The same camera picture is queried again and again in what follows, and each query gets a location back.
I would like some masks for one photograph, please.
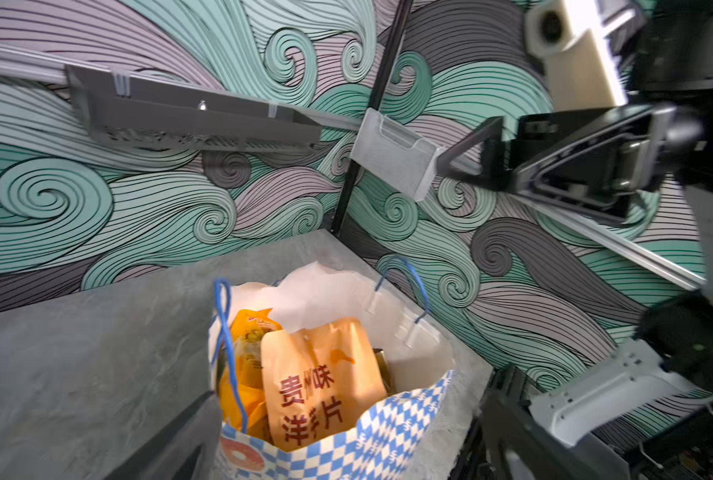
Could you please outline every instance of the gray tabletop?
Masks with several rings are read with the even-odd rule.
[[[213,280],[273,283],[313,261],[380,276],[318,230],[1,312],[0,478],[103,478],[208,390]],[[457,375],[405,478],[447,478],[492,370],[439,329]]]

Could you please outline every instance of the pink donut graphic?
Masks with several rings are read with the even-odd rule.
[[[260,453],[249,445],[220,437],[220,447],[223,448],[223,453],[226,454],[228,462],[233,466],[251,472],[263,472],[264,466],[266,466]]]

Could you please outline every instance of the orange snack package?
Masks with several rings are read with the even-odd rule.
[[[271,443],[261,372],[260,341],[268,332],[282,330],[282,326],[268,317],[269,312],[271,309],[260,312],[240,310],[231,325],[231,339],[234,341],[239,398],[248,417],[247,435]],[[228,369],[220,377],[218,397],[224,422],[241,429],[242,414],[234,400]]]
[[[285,452],[345,432],[387,396],[367,332],[356,318],[292,334],[269,332],[261,354],[269,429]]]

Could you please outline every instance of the blue rope handle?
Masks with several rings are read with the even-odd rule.
[[[222,293],[226,292],[226,304],[224,305],[220,299]],[[220,332],[218,333],[217,343],[215,344],[215,354],[213,355],[212,365],[217,361],[220,344],[226,345],[226,357],[228,360],[228,376],[231,382],[231,391],[234,392],[234,400],[239,406],[239,412],[242,414],[242,433],[247,433],[247,423],[249,418],[247,412],[242,405],[242,399],[239,397],[239,381],[236,379],[236,359],[234,358],[234,341],[231,339],[231,326],[228,323],[228,312],[231,310],[231,284],[228,280],[219,278],[215,281],[215,306],[217,308],[217,317],[220,319]]]
[[[409,273],[413,275],[413,278],[415,279],[416,282],[418,282],[418,286],[420,287],[420,293],[423,294],[423,303],[424,303],[424,310],[423,313],[420,314],[418,318],[415,319],[415,323],[418,323],[420,319],[422,319],[426,314],[431,310],[429,308],[429,294],[426,293],[426,286],[423,285],[423,280],[420,280],[420,275],[418,275],[418,272],[415,270],[415,267],[409,263],[409,260],[405,258],[404,256],[401,255],[394,255],[392,258],[397,258],[402,261],[403,264],[407,267],[409,270]],[[375,291],[377,292],[378,290],[381,289],[381,285],[383,284],[383,281],[386,279],[386,274],[389,273],[389,270],[392,268],[396,268],[395,266],[390,266],[386,268],[386,271],[383,272],[381,275],[381,279],[378,280],[378,284],[375,285]]]

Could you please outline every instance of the swirl wallpaper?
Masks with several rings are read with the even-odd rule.
[[[642,2],[645,10],[653,2]],[[523,45],[534,0],[415,0],[383,113],[439,144],[552,109]],[[397,0],[0,0],[0,42],[360,118]],[[0,311],[325,226],[354,132],[308,155],[110,148],[58,85],[0,78]],[[618,234],[703,273],[678,186]],[[433,315],[544,388],[627,339],[678,287],[500,194],[437,178],[419,204],[365,172],[342,240],[378,270],[408,257]],[[390,279],[418,298],[400,271]],[[664,398],[601,428],[625,448],[704,404]]]

